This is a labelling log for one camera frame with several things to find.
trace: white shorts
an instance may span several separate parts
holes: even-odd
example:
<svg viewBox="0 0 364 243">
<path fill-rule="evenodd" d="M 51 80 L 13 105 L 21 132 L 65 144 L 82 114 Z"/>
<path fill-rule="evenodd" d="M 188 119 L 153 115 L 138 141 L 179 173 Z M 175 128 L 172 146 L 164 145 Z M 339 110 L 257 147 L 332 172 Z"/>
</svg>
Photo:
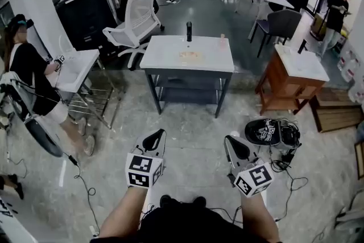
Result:
<svg viewBox="0 0 364 243">
<path fill-rule="evenodd" d="M 46 117 L 54 120 L 58 124 L 61 124 L 68 117 L 68 107 L 59 101 L 56 106 L 46 115 Z"/>
</svg>

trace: woman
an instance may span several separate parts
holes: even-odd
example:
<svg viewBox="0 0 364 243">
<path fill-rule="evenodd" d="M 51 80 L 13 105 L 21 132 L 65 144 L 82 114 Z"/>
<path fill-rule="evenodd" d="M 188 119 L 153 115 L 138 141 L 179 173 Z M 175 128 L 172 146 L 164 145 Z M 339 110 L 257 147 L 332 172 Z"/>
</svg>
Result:
<svg viewBox="0 0 364 243">
<path fill-rule="evenodd" d="M 5 28 L 5 70 L 15 72 L 19 78 L 31 87 L 35 87 L 36 97 L 33 112 L 57 122 L 71 139 L 78 152 L 84 151 L 91 156 L 95 139 L 81 135 L 85 133 L 86 119 L 82 118 L 78 128 L 68 116 L 68 108 L 60 95 L 51 86 L 46 75 L 58 69 L 58 64 L 47 64 L 33 45 L 27 42 L 27 23 L 24 15 L 18 14 Z"/>
</svg>

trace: white chair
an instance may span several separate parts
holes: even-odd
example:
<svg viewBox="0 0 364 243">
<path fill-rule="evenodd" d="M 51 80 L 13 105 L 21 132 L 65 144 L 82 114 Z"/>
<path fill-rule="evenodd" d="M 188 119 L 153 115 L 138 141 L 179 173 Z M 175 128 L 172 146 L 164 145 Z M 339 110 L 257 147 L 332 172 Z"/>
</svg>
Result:
<svg viewBox="0 0 364 243">
<path fill-rule="evenodd" d="M 144 54 L 148 43 L 140 44 L 156 26 L 163 31 L 164 26 L 160 23 L 154 13 L 154 0 L 128 0 L 125 11 L 125 22 L 116 28 L 105 27 L 102 32 L 114 46 L 126 46 L 129 49 L 123 50 L 118 57 L 131 53 L 128 69 L 134 65 L 137 53 Z"/>
</svg>

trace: wooden table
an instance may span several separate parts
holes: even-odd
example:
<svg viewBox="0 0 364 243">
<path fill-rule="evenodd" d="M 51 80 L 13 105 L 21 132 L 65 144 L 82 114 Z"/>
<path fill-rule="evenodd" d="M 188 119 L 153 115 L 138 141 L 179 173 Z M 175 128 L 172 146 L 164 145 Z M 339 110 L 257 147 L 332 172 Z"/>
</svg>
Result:
<svg viewBox="0 0 364 243">
<path fill-rule="evenodd" d="M 298 54 L 281 44 L 276 44 L 275 49 L 255 88 L 262 100 L 260 114 L 288 109 L 296 114 L 330 79 L 314 53 Z"/>
<path fill-rule="evenodd" d="M 161 101 L 190 102 L 217 104 L 215 117 L 234 72 L 229 40 L 205 36 L 152 36 L 140 67 L 159 114 Z"/>
</svg>

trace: small bottle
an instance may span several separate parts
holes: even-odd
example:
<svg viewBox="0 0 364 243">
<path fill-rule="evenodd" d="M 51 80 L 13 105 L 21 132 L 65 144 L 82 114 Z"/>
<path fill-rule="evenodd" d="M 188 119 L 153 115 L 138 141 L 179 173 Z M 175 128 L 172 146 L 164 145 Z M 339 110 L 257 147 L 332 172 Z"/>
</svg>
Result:
<svg viewBox="0 0 364 243">
<path fill-rule="evenodd" d="M 353 79 L 358 67 L 359 67 L 358 59 L 347 61 L 344 68 L 341 71 L 342 78 L 344 78 L 346 82 L 349 82 L 351 79 Z"/>
<path fill-rule="evenodd" d="M 340 59 L 339 62 L 337 63 L 337 68 L 342 71 L 342 69 L 344 68 L 345 64 L 350 61 L 355 59 L 355 54 L 353 53 L 352 50 L 345 50 L 343 53 L 340 54 Z"/>
</svg>

